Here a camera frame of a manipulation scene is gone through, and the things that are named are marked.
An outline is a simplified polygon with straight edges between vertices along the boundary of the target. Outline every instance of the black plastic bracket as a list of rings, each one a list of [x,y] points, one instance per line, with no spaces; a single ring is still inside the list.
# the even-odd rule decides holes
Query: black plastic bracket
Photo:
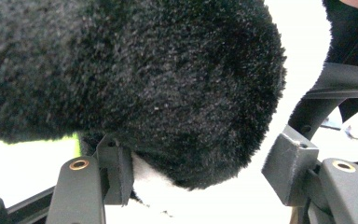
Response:
[[[131,151],[107,134],[97,146],[96,157],[103,173],[103,186],[107,188],[104,203],[127,205],[133,185]]]
[[[290,126],[286,126],[272,147],[262,170],[282,203],[302,206],[307,196],[302,183],[308,169],[313,169],[319,149]]]
[[[98,162],[79,157],[66,162],[48,210],[48,224],[105,223]]]
[[[319,177],[335,222],[358,224],[358,165],[327,159]]]

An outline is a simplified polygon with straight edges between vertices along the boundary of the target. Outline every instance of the screw hole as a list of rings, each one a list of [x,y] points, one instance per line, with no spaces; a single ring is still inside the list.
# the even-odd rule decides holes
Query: screw hole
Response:
[[[342,163],[339,163],[338,166],[341,167],[342,169],[351,169],[349,165],[342,164]]]
[[[304,143],[300,143],[300,147],[307,148],[308,146],[306,144],[304,144]]]
[[[356,168],[345,161],[333,161],[333,165],[340,171],[354,173]]]
[[[69,168],[71,170],[81,170],[86,168],[89,165],[88,161],[85,160],[79,160],[79,161],[73,161],[70,165]]]
[[[310,125],[304,125],[300,130],[302,133],[309,133],[312,130],[312,127],[310,127]]]

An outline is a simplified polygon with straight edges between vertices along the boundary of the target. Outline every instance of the fluffy black fabric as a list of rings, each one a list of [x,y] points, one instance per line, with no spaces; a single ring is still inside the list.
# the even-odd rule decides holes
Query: fluffy black fabric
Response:
[[[258,149],[282,52],[260,0],[0,0],[0,139],[114,133],[206,188]]]

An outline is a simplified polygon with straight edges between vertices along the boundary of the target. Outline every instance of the black metal bar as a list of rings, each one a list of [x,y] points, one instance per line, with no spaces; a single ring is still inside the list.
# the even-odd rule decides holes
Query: black metal bar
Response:
[[[311,139],[324,119],[339,106],[344,99],[303,99],[296,106],[296,113],[289,125],[307,139]]]
[[[304,99],[358,98],[358,66],[325,63],[318,81]]]
[[[48,215],[54,187],[46,189],[34,197],[17,203],[7,209],[13,223],[44,223]]]
[[[105,223],[98,162],[79,157],[60,171],[47,223]]]

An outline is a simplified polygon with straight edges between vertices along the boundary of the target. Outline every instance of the brass insert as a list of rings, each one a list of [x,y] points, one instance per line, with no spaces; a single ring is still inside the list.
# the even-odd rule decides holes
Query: brass insert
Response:
[[[334,167],[336,167],[340,171],[344,171],[347,173],[354,173],[356,168],[345,161],[333,161]]]
[[[69,165],[69,168],[71,170],[82,170],[82,169],[86,168],[87,166],[89,166],[88,161],[86,161],[86,160],[78,160],[78,161],[73,161]]]

